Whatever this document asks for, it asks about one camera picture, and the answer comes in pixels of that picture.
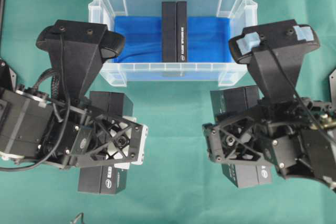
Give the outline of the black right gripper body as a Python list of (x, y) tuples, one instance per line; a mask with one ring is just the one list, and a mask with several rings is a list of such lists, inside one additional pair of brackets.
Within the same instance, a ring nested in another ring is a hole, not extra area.
[(328, 103), (259, 102), (202, 126), (208, 158), (221, 165), (274, 166), (284, 178), (328, 180)]

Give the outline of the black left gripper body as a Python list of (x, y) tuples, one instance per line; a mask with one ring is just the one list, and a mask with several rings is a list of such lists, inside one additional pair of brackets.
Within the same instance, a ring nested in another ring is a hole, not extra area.
[(109, 130), (112, 121), (121, 122), (123, 117), (95, 106), (72, 106), (62, 140), (49, 158), (50, 165), (59, 169), (114, 167), (114, 161), (107, 159), (107, 148), (114, 141)]

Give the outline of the white padded left gripper finger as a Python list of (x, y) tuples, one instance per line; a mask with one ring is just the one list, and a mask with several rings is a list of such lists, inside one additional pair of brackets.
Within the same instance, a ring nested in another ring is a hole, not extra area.
[(137, 118), (124, 116), (123, 121), (112, 121), (109, 130), (114, 138), (107, 148), (107, 159), (114, 161), (114, 167), (129, 169), (131, 165), (142, 165), (148, 126), (139, 124)]

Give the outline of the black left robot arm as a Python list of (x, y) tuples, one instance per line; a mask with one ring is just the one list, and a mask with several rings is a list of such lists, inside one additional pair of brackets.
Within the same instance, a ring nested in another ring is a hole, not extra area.
[(92, 91), (79, 105), (16, 86), (1, 61), (1, 158), (12, 171), (46, 164), (59, 169), (142, 165), (148, 127), (132, 117), (123, 93)]

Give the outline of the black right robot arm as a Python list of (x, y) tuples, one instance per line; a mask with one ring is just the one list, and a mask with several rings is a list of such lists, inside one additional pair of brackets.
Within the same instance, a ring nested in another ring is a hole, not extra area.
[(303, 178), (335, 190), (335, 109), (309, 98), (269, 104), (256, 85), (211, 91), (208, 158), (238, 188)]

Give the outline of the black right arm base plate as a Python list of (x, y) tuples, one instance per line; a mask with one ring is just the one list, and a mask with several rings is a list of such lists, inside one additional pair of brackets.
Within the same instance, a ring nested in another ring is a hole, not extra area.
[(336, 74), (336, 69), (334, 69), (329, 74), (330, 99), (331, 99), (332, 102), (333, 102), (333, 100), (335, 100), (335, 74)]

